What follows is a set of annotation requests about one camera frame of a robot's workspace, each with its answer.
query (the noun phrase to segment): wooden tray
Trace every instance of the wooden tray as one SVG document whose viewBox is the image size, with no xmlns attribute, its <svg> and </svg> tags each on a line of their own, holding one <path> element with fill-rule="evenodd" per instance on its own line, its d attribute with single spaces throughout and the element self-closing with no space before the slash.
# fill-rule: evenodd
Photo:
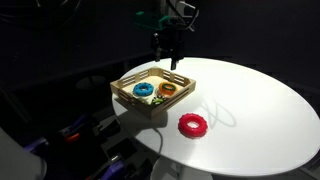
<svg viewBox="0 0 320 180">
<path fill-rule="evenodd" d="M 151 104 L 156 96 L 156 89 L 161 82 L 171 82 L 177 86 L 178 91 L 159 105 Z M 133 87 L 141 82 L 154 86 L 154 92 L 147 97 L 138 97 L 133 94 Z M 117 95 L 125 107 L 133 107 L 147 118 L 152 119 L 160 112 L 166 111 L 195 90 L 196 81 L 171 71 L 152 67 L 134 75 L 110 83 L 111 91 Z"/>
</svg>

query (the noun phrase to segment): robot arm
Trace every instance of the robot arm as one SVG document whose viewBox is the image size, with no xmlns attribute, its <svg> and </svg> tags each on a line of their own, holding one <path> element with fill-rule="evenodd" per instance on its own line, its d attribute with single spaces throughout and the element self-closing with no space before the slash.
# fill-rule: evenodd
<svg viewBox="0 0 320 180">
<path fill-rule="evenodd" d="M 183 31 L 194 32 L 193 23 L 199 15 L 199 1 L 196 0 L 195 6 L 192 6 L 184 0 L 157 0 L 156 14 L 136 14 L 137 24 L 156 30 L 151 39 L 156 62 L 165 53 L 171 58 L 171 70 L 175 70 L 179 60 L 184 58 Z M 187 9 L 192 10 L 193 14 L 186 14 Z"/>
</svg>

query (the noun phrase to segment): white round table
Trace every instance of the white round table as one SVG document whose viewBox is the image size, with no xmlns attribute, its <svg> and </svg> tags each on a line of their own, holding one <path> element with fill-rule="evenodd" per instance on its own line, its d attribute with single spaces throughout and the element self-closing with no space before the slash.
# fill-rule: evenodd
<svg viewBox="0 0 320 180">
<path fill-rule="evenodd" d="M 149 62 L 123 77 L 153 66 L 170 70 L 170 63 Z M 213 174 L 252 177 L 296 169 L 318 152 L 319 117 L 285 84 L 244 66 L 203 58 L 185 58 L 174 72 L 196 80 L 196 89 L 152 121 L 112 97 L 122 126 L 160 155 Z M 204 117 L 204 137 L 180 134 L 178 121 L 185 113 Z"/>
</svg>

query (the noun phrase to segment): red ring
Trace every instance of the red ring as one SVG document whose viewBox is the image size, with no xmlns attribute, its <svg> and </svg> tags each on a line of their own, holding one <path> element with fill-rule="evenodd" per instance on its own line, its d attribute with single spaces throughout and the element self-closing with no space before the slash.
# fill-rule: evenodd
<svg viewBox="0 0 320 180">
<path fill-rule="evenodd" d="M 189 122 L 195 122 L 199 126 L 196 128 L 190 127 L 188 125 Z M 201 137 L 206 134 L 208 126 L 207 122 L 203 119 L 203 117 L 193 114 L 187 113 L 179 119 L 178 129 L 180 132 L 188 137 Z"/>
</svg>

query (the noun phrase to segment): blue ring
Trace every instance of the blue ring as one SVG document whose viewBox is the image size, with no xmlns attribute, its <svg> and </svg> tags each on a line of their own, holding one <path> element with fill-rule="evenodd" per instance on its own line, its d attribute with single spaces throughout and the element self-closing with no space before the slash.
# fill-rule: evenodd
<svg viewBox="0 0 320 180">
<path fill-rule="evenodd" d="M 149 96 L 153 92 L 153 86 L 149 83 L 139 83 L 134 86 L 133 93 L 138 96 Z"/>
</svg>

